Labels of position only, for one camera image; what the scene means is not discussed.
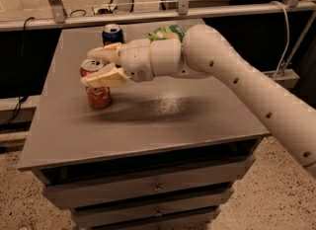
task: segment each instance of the drawer handle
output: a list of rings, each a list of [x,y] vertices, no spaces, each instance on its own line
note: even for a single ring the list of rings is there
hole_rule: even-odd
[[[159,208],[156,209],[156,214],[155,214],[155,217],[161,217],[163,216],[164,214],[160,211]]]
[[[162,190],[162,188],[160,187],[160,185],[159,184],[156,184],[156,187],[155,187],[155,189],[153,190],[155,193],[158,193],[158,192],[160,192]]]

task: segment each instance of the can lid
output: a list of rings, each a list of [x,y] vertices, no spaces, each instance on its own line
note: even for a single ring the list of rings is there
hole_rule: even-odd
[[[117,33],[120,30],[120,27],[118,24],[107,24],[104,26],[104,32],[107,34],[114,34]]]
[[[96,60],[96,59],[85,59],[81,63],[81,68],[83,68],[86,71],[97,71],[105,66],[105,62],[102,60]]]

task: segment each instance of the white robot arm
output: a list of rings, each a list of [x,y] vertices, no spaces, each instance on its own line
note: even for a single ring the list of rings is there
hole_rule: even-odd
[[[120,65],[82,78],[90,87],[119,86],[156,76],[214,76],[227,85],[288,152],[316,178],[316,111],[245,61],[215,29],[190,28],[183,40],[137,39],[92,50],[88,56]]]

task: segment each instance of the table drawer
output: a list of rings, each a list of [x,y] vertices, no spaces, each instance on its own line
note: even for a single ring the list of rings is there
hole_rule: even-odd
[[[44,195],[61,209],[77,208],[155,193],[233,182],[242,178],[254,161],[254,157],[249,156],[243,161],[225,164],[214,165],[211,162],[208,163],[210,166],[207,166],[207,163],[198,163],[168,170],[150,171],[152,176],[146,176],[148,173],[136,173],[123,177],[52,186],[44,190]]]
[[[228,200],[233,189],[212,190],[212,186],[196,192],[172,192],[158,198],[141,197],[137,201],[126,200],[111,206],[104,206],[73,212],[73,220],[81,227],[114,224],[141,218],[154,218],[175,212],[189,211],[219,205]]]
[[[170,215],[143,220],[132,220],[119,224],[93,227],[98,230],[173,230],[175,227],[194,226],[197,223],[208,223],[216,218],[220,209],[207,207],[203,209],[173,213]]]

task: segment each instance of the red soda can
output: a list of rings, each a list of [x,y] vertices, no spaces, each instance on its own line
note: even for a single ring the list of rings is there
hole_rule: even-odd
[[[105,66],[101,60],[85,59],[81,63],[80,74],[82,77],[99,71]],[[90,88],[86,87],[88,103],[93,109],[103,109],[111,104],[111,93],[109,87]]]

